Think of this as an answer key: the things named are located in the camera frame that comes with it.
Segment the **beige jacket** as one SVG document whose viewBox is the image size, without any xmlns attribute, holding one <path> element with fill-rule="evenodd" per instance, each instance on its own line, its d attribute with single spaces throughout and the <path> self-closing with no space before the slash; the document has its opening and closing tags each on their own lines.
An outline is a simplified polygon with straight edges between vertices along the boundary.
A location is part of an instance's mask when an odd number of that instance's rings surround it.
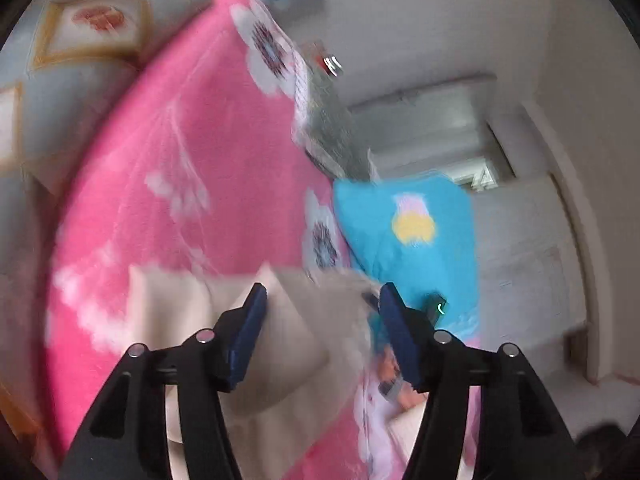
<svg viewBox="0 0 640 480">
<path fill-rule="evenodd" d="M 130 266 L 126 327 L 150 349 L 182 344 L 267 289 L 267 313 L 242 382 L 220 398 L 245 479 L 365 479 L 372 358 L 367 296 L 380 286 L 355 270 L 275 269 L 202 278 Z"/>
</svg>

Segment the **blue cartoon pillow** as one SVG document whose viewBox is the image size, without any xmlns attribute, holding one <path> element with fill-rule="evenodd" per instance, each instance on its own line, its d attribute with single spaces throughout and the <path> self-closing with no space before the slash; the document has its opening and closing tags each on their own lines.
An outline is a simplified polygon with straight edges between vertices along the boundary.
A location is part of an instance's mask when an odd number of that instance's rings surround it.
<svg viewBox="0 0 640 480">
<path fill-rule="evenodd" d="M 392 282 L 405 304 L 427 309 L 441 296 L 435 326 L 476 337 L 480 285 L 470 196 L 443 174 L 381 182 L 334 183 L 336 220 L 355 264 Z"/>
</svg>

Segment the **pink floral blanket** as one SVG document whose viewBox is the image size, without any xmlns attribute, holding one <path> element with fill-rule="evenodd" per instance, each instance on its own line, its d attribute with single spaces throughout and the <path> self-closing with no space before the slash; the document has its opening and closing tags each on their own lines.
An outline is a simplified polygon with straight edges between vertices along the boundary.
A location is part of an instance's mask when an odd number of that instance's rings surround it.
<svg viewBox="0 0 640 480">
<path fill-rule="evenodd" d="M 202 278 L 275 269 L 355 270 L 338 226 L 334 183 L 294 143 L 294 44 L 258 0 L 212 0 L 138 77 L 73 178 L 58 224 L 48 291 L 47 370 L 66 454 L 122 355 L 130 266 Z M 382 318 L 366 300 L 372 358 L 366 479 L 407 467 L 387 430 L 418 393 L 400 378 Z M 186 469 L 177 389 L 165 390 L 171 476 Z"/>
</svg>

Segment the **light blue patterned bedsheet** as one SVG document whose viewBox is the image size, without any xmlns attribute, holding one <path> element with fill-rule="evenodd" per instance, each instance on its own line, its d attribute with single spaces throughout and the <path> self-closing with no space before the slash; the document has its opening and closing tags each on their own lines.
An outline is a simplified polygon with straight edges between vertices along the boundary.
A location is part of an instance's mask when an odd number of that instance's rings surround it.
<svg viewBox="0 0 640 480">
<path fill-rule="evenodd" d="M 36 290 L 48 215 L 126 85 L 212 0 L 32 0 L 1 49 L 1 406 L 37 430 Z"/>
</svg>

